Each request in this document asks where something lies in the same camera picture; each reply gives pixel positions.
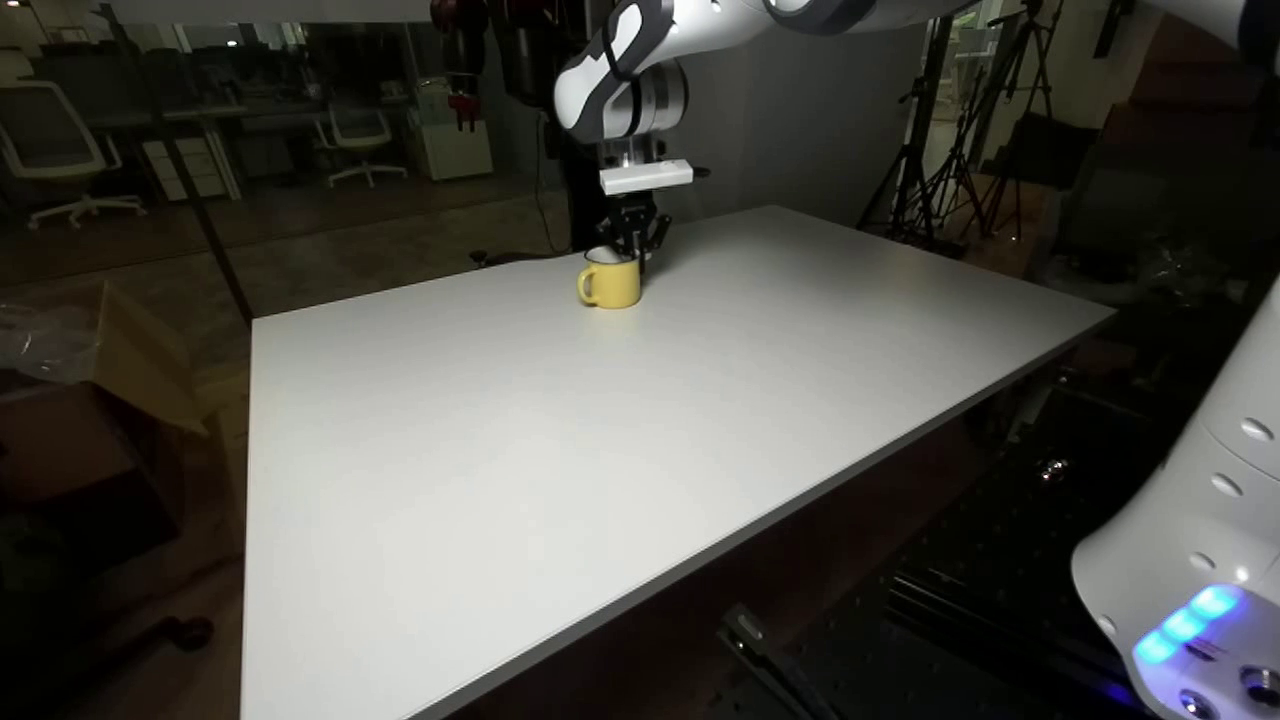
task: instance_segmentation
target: yellow cup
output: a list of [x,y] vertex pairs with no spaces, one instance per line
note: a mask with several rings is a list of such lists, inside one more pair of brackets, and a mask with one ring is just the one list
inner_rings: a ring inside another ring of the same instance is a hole
[[639,265],[588,265],[576,275],[576,302],[588,308],[633,308],[639,305]]

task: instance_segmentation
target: desk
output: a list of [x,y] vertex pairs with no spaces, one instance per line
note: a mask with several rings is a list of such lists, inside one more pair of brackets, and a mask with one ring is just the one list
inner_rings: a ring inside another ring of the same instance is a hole
[[242,130],[246,134],[278,134],[278,130],[307,130],[318,134],[318,120],[324,120],[324,106],[304,106],[304,99],[247,99]]
[[[242,199],[242,180],[236,180],[236,164],[228,155],[219,120],[236,120],[236,116],[246,116],[246,106],[166,109],[166,124],[200,124],[205,147],[211,155],[211,168],[217,168],[228,199]],[[152,130],[152,111],[144,111],[144,109],[98,111],[98,116],[86,116],[86,124],[98,134]]]
[[252,328],[246,720],[466,708],[1107,311],[785,207]]

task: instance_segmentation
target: chair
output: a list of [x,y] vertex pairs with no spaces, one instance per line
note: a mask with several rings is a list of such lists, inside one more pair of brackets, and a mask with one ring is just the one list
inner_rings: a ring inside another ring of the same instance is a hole
[[[18,180],[38,184],[90,184],[93,177],[122,168],[115,144],[109,144],[105,155],[74,99],[48,79],[0,83],[0,155]],[[81,197],[74,206],[34,214],[29,234],[48,216],[70,216],[74,229],[81,229],[81,216],[98,216],[105,207],[144,216],[144,199],[136,197]]]
[[370,187],[372,187],[372,177],[408,180],[405,164],[370,164],[372,152],[394,144],[394,130],[382,109],[334,106],[328,134],[321,130],[321,144],[362,155],[351,168],[334,172],[324,180],[328,187],[335,187],[341,180],[351,180],[351,177],[363,177]]

